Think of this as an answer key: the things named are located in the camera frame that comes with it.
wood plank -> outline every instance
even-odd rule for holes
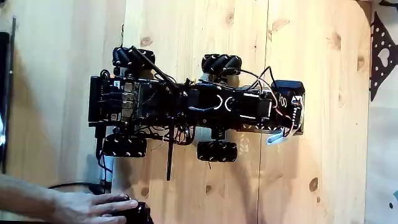
[[[370,26],[356,1],[270,0],[267,62],[306,88],[304,135],[265,146],[258,223],[364,223]]]
[[[126,7],[124,45],[153,50],[158,67],[179,82],[202,77],[208,53],[238,55],[243,68],[264,69],[266,0],[130,0]],[[241,75],[239,85],[253,80]],[[209,130],[198,132],[210,138]],[[175,147],[170,182],[167,144],[145,159],[118,159],[113,190],[146,201],[155,223],[256,223],[261,135],[229,132],[228,139],[240,148],[238,160],[211,170],[196,159],[195,146]]]
[[[0,9],[2,29],[17,17],[8,175],[43,186],[98,182],[94,129],[87,125],[90,75],[112,69],[125,6],[15,0]]]

human hand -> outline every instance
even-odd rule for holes
[[[135,200],[124,194],[92,195],[59,193],[51,222],[67,224],[125,224],[125,217],[112,217],[112,213],[136,208]]]

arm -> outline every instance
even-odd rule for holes
[[[125,223],[111,213],[132,209],[127,195],[62,193],[0,174],[0,210],[39,218],[52,223]]]

finger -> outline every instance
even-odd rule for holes
[[[104,204],[104,203],[110,203],[110,202],[120,202],[123,200],[128,200],[129,196],[125,194],[103,194],[103,195],[98,195],[94,198],[94,204],[99,205],[99,204]]]
[[[96,217],[91,224],[126,224],[126,217]]]
[[[102,205],[96,205],[93,208],[95,214],[103,215],[103,214],[112,214],[118,211],[124,211],[136,208],[138,206],[138,202],[136,200],[129,200],[125,202],[112,202],[106,203]]]

wood knot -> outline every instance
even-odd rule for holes
[[[211,186],[210,185],[206,185],[206,194],[208,195],[211,191]]]
[[[333,50],[341,50],[341,36],[337,32],[333,32],[330,34],[328,39],[328,45]]]
[[[149,188],[148,188],[148,187],[142,188],[142,190],[141,190],[141,195],[142,195],[143,197],[148,197],[148,195],[149,195]]]
[[[338,107],[344,106],[345,102],[341,93],[338,94]]]
[[[309,188],[311,192],[318,190],[318,177],[311,180]]]
[[[228,15],[226,15],[225,21],[228,25],[231,25],[232,23],[234,23],[234,18],[235,18],[235,13],[230,12]]]
[[[365,64],[365,58],[363,56],[358,56],[358,64],[356,70],[359,71]]]
[[[289,23],[290,20],[288,19],[277,19],[275,22],[272,23],[272,33],[280,31],[281,28],[285,27]]]
[[[141,38],[141,43],[139,44],[141,47],[150,46],[154,41],[150,37]]]

